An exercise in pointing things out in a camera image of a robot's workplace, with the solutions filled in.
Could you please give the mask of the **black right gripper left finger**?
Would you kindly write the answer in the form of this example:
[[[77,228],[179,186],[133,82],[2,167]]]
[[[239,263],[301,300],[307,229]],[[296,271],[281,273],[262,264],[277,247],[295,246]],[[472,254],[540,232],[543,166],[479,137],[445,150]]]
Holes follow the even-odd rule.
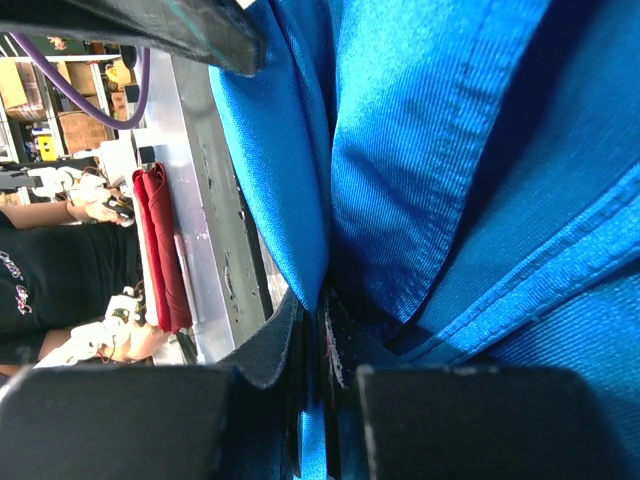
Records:
[[[304,310],[212,365],[30,368],[1,392],[5,479],[290,479]]]

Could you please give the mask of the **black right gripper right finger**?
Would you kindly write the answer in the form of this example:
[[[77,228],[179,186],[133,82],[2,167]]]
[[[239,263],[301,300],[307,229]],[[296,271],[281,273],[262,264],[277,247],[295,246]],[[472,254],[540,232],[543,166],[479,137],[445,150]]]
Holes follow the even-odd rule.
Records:
[[[408,365],[325,289],[321,390],[332,479],[632,479],[594,391],[559,368]]]

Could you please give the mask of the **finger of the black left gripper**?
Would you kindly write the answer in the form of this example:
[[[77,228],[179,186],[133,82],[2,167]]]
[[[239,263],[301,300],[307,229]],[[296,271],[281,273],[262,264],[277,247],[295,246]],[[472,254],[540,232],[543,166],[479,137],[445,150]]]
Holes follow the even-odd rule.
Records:
[[[153,48],[254,76],[266,40],[236,1],[16,1],[1,3],[5,32]]]

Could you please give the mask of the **blue satin napkin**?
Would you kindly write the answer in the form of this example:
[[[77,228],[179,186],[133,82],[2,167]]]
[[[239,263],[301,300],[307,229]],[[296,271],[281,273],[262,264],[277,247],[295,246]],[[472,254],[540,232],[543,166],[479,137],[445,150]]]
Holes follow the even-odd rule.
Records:
[[[639,467],[639,5],[256,1],[209,71],[273,260],[402,360],[565,367]]]

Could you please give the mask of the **white teleoperation controller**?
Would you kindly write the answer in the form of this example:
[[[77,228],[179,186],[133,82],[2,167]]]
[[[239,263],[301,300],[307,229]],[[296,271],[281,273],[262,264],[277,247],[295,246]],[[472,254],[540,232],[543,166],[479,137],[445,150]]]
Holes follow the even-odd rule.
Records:
[[[104,359],[104,349],[114,350],[125,345],[133,326],[146,324],[144,287],[125,287],[119,295],[111,297],[102,320],[75,327],[70,338],[51,351],[36,368],[72,366],[96,358]]]

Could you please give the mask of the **person in black shirt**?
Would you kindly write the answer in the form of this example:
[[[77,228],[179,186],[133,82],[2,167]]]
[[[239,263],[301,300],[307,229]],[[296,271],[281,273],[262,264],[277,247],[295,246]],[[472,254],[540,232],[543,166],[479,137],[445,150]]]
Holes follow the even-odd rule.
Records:
[[[36,364],[143,278],[133,226],[81,198],[1,208],[1,373]]]

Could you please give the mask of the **dark red folded cloth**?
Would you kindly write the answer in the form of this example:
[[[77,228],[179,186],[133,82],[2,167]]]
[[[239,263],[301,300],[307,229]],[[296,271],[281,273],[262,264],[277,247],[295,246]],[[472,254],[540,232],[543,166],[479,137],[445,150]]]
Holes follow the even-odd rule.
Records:
[[[173,205],[164,165],[154,163],[148,169],[137,169],[132,180],[141,214],[158,327],[167,333],[189,329],[192,316],[175,244]]]

